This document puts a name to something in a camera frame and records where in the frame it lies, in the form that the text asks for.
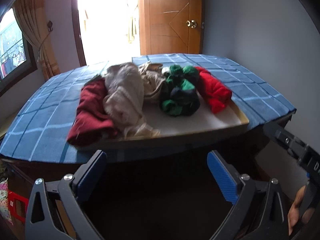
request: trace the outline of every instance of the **green cloth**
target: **green cloth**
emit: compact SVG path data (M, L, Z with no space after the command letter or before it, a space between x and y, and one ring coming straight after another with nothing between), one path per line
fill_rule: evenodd
M164 82L160 94L161 110L170 116L194 114L200 107L194 86L198 79L199 72L192 66L170 66L170 75Z

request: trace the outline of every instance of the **window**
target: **window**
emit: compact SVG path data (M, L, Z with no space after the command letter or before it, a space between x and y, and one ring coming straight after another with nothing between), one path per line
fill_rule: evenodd
M32 46L10 9L0 22L0 96L36 69Z

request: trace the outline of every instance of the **red plastic stool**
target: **red plastic stool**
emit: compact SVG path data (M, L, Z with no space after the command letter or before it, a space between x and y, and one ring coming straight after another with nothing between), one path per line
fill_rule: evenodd
M9 203L10 214L16 219L20 220L22 223L26 223L26 219L17 214L16 200L19 200L22 203L24 203L24 210L27 214L27 207L28 207L29 200L25 197L22 197L8 190L8 203Z

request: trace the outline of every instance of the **maroon cloth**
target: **maroon cloth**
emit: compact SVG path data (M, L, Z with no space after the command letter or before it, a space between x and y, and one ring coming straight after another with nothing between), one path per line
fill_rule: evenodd
M204 101L210 106L211 112L219 113L228 106L232 91L225 87L218 79L214 78L209 71L202 67L195 67L200 74L196 89Z
M93 81L82 88L76 120L67 137L68 143L87 146L98 141L103 134L109 138L117 135L113 121L103 109L102 101L107 94L104 79Z

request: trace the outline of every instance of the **person's arm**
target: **person's arm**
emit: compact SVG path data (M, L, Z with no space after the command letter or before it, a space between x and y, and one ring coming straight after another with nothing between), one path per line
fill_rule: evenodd
M304 191L306 186L303 186L301 189L298 190L296 198L289 210L288 213L288 224L289 224L289 235L291 235L294 226L297 224L299 220L299 207L303 200ZM313 212L315 211L314 208L309 208L302 216L301 221L303 224L306 224L309 222Z

